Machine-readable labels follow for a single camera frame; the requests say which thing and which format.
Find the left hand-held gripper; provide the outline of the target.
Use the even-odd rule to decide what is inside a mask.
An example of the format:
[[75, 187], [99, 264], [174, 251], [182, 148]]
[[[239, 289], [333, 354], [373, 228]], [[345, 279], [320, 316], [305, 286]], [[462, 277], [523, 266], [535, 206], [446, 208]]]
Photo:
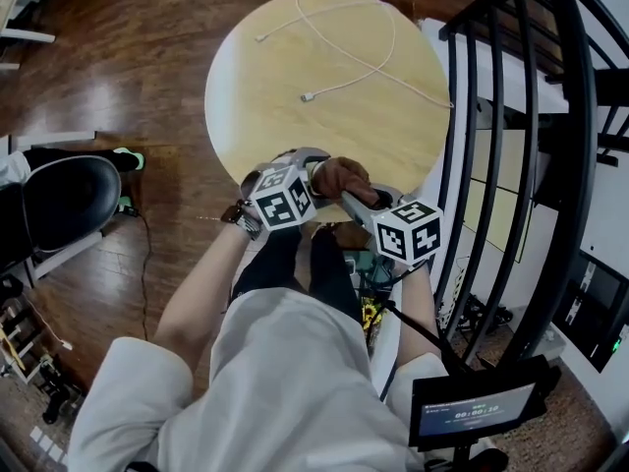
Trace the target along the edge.
[[330, 158], [320, 148], [299, 147], [282, 155], [288, 165], [250, 172], [241, 184], [248, 200], [268, 231], [301, 226], [314, 220], [316, 211], [337, 207], [326, 197], [311, 196], [306, 182], [315, 169]]

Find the brown cloth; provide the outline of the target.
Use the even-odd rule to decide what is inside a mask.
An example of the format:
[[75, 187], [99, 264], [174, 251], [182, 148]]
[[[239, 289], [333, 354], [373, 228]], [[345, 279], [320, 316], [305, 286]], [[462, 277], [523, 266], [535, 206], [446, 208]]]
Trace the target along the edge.
[[352, 193], [368, 206], [378, 200], [367, 170], [347, 157], [330, 157], [317, 171], [315, 180], [322, 196], [335, 202], [341, 201], [344, 191]]

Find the person's left forearm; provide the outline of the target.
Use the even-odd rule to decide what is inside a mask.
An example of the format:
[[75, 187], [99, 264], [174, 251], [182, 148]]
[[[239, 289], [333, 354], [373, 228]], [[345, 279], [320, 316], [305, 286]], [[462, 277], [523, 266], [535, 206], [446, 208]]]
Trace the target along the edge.
[[250, 237], [227, 224], [167, 303], [152, 342], [185, 361], [194, 371], [218, 328], [238, 266]]

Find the person's right forearm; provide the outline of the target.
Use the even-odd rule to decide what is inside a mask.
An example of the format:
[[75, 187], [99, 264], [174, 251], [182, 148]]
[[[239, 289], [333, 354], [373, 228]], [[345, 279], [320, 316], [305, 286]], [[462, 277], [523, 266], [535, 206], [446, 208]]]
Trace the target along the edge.
[[[426, 265], [417, 268], [402, 281], [401, 311], [410, 319], [438, 336], [435, 304]], [[399, 368], [432, 353], [440, 357], [440, 350], [410, 326], [401, 324], [396, 364]]]

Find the round wooden side table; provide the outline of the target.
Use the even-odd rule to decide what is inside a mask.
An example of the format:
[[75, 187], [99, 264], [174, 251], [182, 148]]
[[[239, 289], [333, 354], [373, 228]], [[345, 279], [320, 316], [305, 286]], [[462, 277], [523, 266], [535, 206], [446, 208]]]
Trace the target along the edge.
[[373, 0], [271, 0], [221, 43], [204, 96], [229, 175], [302, 147], [360, 162], [411, 193], [444, 149], [449, 94], [428, 38]]

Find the wristwatch with metal band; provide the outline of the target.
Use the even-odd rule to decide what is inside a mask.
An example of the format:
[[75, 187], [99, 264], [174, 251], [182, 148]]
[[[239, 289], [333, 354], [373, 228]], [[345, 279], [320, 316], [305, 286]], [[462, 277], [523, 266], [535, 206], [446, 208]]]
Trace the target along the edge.
[[250, 206], [243, 200], [238, 200], [235, 204], [229, 206], [221, 215], [220, 220], [223, 223], [239, 226], [253, 241], [262, 232], [263, 224], [251, 213]]

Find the person's black trousers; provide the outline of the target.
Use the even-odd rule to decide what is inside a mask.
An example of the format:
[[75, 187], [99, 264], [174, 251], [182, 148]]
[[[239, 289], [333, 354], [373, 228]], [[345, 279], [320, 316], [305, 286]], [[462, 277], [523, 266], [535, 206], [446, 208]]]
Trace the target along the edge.
[[308, 289], [295, 277], [301, 241], [302, 231], [298, 227], [271, 232], [262, 249], [234, 284], [231, 298], [236, 299], [253, 290], [287, 288], [314, 297], [360, 323], [363, 319], [362, 307], [334, 229], [323, 227], [312, 238], [311, 283]]

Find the yellow sunflower bunch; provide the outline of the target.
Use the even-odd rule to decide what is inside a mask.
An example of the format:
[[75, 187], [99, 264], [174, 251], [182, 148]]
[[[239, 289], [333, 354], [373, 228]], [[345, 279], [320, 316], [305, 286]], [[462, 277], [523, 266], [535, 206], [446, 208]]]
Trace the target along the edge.
[[376, 302], [374, 298], [362, 297], [362, 325], [364, 333], [377, 327], [382, 320], [383, 306]]

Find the white power strip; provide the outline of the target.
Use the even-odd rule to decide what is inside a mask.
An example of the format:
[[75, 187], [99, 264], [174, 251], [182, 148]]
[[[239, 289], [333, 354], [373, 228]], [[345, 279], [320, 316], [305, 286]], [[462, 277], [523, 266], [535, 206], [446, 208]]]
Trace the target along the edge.
[[450, 321], [466, 274], [469, 258], [469, 256], [460, 257], [454, 262], [455, 267], [452, 269], [450, 280], [446, 285], [441, 303], [438, 308], [437, 319], [438, 324], [442, 330], [446, 329]]

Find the grey cardboard box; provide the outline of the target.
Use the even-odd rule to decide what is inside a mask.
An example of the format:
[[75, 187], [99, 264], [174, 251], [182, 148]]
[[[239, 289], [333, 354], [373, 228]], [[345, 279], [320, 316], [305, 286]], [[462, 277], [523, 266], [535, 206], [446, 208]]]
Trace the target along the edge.
[[540, 342], [532, 353], [533, 357], [543, 355], [548, 362], [558, 359], [566, 347], [566, 340], [554, 324], [549, 324]]

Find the black metal stair railing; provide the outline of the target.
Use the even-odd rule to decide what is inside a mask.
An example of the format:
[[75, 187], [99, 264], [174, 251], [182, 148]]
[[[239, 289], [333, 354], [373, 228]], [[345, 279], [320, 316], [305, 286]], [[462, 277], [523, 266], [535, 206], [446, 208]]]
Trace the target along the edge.
[[[457, 91], [456, 36], [463, 34], [467, 58], [466, 126], [463, 147], [458, 198], [447, 245], [443, 267], [434, 298], [441, 300], [454, 263], [455, 252], [464, 223], [464, 213], [470, 190], [473, 146], [477, 131], [478, 101], [478, 57], [475, 25], [486, 21], [488, 44], [491, 54], [491, 78], [493, 94], [493, 122], [489, 145], [486, 189], [475, 242], [462, 281], [460, 292], [443, 333], [449, 341], [462, 317], [465, 305], [476, 277], [486, 241], [493, 211], [495, 191], [499, 174], [504, 112], [504, 75], [502, 61], [502, 38], [498, 29], [498, 7], [507, 2], [514, 4], [514, 16], [519, 26], [519, 41], [522, 48], [525, 86], [525, 139], [519, 189], [507, 244], [501, 265], [493, 284], [485, 313], [468, 343], [463, 357], [462, 369], [468, 369], [477, 354], [486, 331], [491, 325], [495, 311], [515, 262], [526, 213], [534, 187], [539, 139], [539, 88], [537, 77], [538, 51], [531, 33], [535, 21], [528, 13], [527, 0], [476, 0], [439, 30], [438, 37], [448, 47], [448, 83], [451, 94]], [[621, 49], [629, 54], [629, 37], [611, 16], [600, 0], [535, 0], [553, 14], [557, 29], [557, 42], [562, 52], [561, 66], [563, 93], [568, 102], [568, 112], [563, 118], [564, 129], [572, 138], [565, 149], [563, 163], [567, 184], [563, 188], [558, 217], [553, 231], [542, 272], [535, 288], [532, 301], [513, 339], [503, 353], [500, 362], [504, 365], [517, 362], [533, 354], [540, 343], [543, 332], [559, 305], [560, 297], [567, 285], [568, 269], [576, 258], [579, 244], [586, 227], [592, 189], [594, 184], [595, 159], [598, 136], [596, 132], [596, 74], [591, 60], [591, 41], [586, 34], [578, 7], [584, 5], [609, 32]]]

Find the black tablet display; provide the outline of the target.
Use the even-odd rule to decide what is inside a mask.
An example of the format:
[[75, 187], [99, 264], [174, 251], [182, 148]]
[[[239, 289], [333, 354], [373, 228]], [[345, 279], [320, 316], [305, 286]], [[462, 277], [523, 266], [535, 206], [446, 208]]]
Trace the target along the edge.
[[546, 412], [560, 376], [540, 355], [503, 369], [415, 380], [409, 446], [464, 446], [517, 429]]

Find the black equipment case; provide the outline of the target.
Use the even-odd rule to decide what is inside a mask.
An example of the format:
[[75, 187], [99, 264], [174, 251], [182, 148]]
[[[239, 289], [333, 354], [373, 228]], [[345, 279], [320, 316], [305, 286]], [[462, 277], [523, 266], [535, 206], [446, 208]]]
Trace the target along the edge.
[[580, 252], [552, 323], [602, 372], [629, 339], [629, 278]]

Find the black tablet stand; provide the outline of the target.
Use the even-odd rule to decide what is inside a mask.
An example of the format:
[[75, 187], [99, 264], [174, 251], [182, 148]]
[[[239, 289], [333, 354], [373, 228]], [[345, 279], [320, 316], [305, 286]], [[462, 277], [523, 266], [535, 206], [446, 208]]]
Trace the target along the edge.
[[491, 447], [471, 456], [469, 445], [454, 448], [451, 460], [433, 458], [424, 467], [425, 472], [505, 472], [509, 457], [503, 451]]

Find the white-legged wooden desk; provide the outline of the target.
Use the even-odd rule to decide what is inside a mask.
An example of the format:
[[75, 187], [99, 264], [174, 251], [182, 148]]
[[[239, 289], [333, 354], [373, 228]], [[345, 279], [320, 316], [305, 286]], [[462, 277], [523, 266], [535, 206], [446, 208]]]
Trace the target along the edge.
[[0, 0], [0, 38], [28, 40], [40, 43], [53, 43], [56, 37], [52, 34], [24, 29], [11, 29], [8, 23], [11, 12], [18, 0]]

